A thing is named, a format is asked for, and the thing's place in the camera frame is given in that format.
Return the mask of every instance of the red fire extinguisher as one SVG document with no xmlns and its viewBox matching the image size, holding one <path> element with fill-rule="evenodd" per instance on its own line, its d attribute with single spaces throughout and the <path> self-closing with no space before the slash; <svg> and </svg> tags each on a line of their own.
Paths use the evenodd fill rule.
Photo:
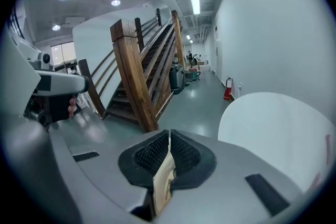
<svg viewBox="0 0 336 224">
<path fill-rule="evenodd" d="M 225 84 L 224 100 L 230 99 L 232 85 L 233 85 L 233 79 L 230 77 L 227 77 L 226 84 Z"/>
</svg>

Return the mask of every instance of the ceiling light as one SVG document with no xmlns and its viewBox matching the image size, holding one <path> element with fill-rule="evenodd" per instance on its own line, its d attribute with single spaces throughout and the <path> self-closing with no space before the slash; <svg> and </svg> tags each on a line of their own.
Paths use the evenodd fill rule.
<svg viewBox="0 0 336 224">
<path fill-rule="evenodd" d="M 61 29 L 59 25 L 54 25 L 52 28 L 54 31 L 58 31 L 59 29 Z"/>
<path fill-rule="evenodd" d="M 191 0 L 191 4 L 193 5 L 194 14 L 200 14 L 201 13 L 200 0 Z"/>
<path fill-rule="evenodd" d="M 120 5 L 120 0 L 113 0 L 113 1 L 111 2 L 111 5 L 112 5 L 112 6 L 119 6 L 119 5 Z"/>
</svg>

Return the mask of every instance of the hallway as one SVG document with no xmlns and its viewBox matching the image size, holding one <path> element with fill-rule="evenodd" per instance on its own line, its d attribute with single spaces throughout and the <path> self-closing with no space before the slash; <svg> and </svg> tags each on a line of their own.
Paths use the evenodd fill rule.
<svg viewBox="0 0 336 224">
<path fill-rule="evenodd" d="M 216 76 L 201 67 L 199 81 L 173 97 L 159 119 L 161 129 L 178 129 L 217 139 L 218 127 L 228 102 L 223 101 L 224 89 Z M 108 117 L 102 121 L 89 108 L 72 119 L 53 124 L 50 133 L 59 133 L 68 147 L 91 143 L 118 144 L 119 141 L 141 135 L 138 125 Z"/>
</svg>

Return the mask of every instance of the recessed ceiling light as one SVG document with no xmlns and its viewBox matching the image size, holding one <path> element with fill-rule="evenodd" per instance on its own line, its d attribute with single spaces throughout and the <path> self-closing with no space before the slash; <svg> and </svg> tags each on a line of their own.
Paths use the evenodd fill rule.
<svg viewBox="0 0 336 224">
<path fill-rule="evenodd" d="M 111 2 L 111 5 L 112 6 L 119 6 L 120 5 L 120 0 L 113 0 L 112 2 Z"/>
<path fill-rule="evenodd" d="M 191 4 L 193 6 L 194 14 L 200 14 L 201 13 L 200 0 L 191 0 Z"/>
<path fill-rule="evenodd" d="M 54 31 L 58 31 L 59 29 L 61 29 L 59 25 L 54 25 L 52 28 Z"/>
</svg>

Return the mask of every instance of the concrete floor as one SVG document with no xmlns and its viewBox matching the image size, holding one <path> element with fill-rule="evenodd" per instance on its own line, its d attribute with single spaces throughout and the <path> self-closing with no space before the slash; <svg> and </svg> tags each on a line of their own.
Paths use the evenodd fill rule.
<svg viewBox="0 0 336 224">
<path fill-rule="evenodd" d="M 208 67 L 201 67 L 200 80 L 175 95 L 159 119 L 161 129 L 178 129 L 217 139 L 218 127 L 229 103 L 223 101 L 224 89 Z M 102 121 L 89 108 L 72 119 L 50 127 L 51 135 L 62 135 L 69 147 L 90 143 L 116 145 L 121 140 L 141 135 L 140 127 L 123 120 L 108 117 Z"/>
</svg>

